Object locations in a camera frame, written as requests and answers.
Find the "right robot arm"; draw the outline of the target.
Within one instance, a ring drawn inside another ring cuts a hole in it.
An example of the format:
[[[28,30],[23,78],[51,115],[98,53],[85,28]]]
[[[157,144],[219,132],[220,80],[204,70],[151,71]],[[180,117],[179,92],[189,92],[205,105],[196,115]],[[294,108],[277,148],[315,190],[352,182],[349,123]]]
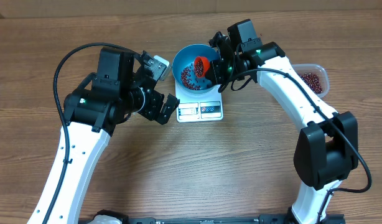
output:
[[[343,215],[326,209],[340,184],[358,166],[358,124],[350,112],[338,113],[301,79],[275,42],[263,44],[251,20],[217,32],[209,45],[219,58],[205,77],[219,90],[235,81],[253,81],[266,89],[291,118],[299,132],[293,163],[301,185],[283,223],[345,223]]]

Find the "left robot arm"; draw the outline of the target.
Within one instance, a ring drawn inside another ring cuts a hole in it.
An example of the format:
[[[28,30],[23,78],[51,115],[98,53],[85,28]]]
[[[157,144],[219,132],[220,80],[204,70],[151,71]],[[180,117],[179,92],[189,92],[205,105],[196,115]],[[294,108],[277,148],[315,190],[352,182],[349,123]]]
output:
[[[63,101],[58,76],[75,53],[100,47],[97,70],[87,75]],[[70,51],[54,73],[53,95],[62,123],[57,154],[29,223],[77,223],[100,156],[117,125],[138,113],[166,124],[179,100],[155,87],[171,70],[166,59],[147,52],[97,42]]]

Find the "red beans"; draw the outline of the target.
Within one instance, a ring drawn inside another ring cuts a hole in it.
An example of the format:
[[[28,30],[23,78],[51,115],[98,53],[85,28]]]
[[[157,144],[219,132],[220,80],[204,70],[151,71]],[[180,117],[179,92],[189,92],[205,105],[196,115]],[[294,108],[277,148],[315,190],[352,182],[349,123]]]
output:
[[[189,63],[177,74],[180,75],[180,84],[189,90],[207,90],[213,85],[205,78],[208,69],[208,60],[197,57],[193,63]],[[316,94],[324,96],[329,89],[326,71],[316,64],[293,65],[298,76]]]

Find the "red measuring scoop blue handle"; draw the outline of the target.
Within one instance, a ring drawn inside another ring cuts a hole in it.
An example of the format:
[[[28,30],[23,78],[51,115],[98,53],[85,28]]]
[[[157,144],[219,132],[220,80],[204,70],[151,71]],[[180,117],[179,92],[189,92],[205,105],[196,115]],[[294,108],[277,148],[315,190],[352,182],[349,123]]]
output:
[[[206,57],[197,56],[193,63],[194,73],[197,78],[203,78],[208,69],[210,68],[210,62]]]

